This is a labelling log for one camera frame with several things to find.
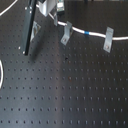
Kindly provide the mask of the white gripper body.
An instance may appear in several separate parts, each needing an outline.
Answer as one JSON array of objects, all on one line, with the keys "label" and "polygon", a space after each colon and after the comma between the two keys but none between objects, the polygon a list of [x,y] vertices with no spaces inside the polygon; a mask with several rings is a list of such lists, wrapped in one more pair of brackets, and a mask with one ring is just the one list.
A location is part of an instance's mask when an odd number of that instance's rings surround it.
[{"label": "white gripper body", "polygon": [[53,8],[56,8],[58,13],[65,11],[64,0],[39,0],[37,7],[45,17],[48,16]]}]

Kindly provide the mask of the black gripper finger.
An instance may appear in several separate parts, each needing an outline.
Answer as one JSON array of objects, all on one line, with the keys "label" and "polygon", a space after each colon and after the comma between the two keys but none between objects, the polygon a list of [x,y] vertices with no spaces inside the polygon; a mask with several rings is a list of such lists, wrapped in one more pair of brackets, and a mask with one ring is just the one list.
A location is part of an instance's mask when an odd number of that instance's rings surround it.
[{"label": "black gripper finger", "polygon": [[27,55],[29,52],[31,32],[32,32],[33,21],[36,11],[36,3],[37,0],[29,0],[26,9],[22,39],[21,39],[21,51],[24,55]]}]

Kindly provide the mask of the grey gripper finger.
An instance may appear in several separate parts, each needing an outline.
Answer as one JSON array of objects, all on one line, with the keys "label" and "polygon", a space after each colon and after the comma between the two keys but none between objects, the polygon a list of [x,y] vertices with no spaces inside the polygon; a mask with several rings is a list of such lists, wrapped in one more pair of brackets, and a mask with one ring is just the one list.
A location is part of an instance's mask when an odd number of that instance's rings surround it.
[{"label": "grey gripper finger", "polygon": [[52,12],[49,13],[49,16],[53,19],[53,21],[54,21],[54,25],[55,25],[55,26],[58,25],[57,1],[58,1],[58,0],[55,0],[55,2],[56,2],[55,7],[53,8]]}]

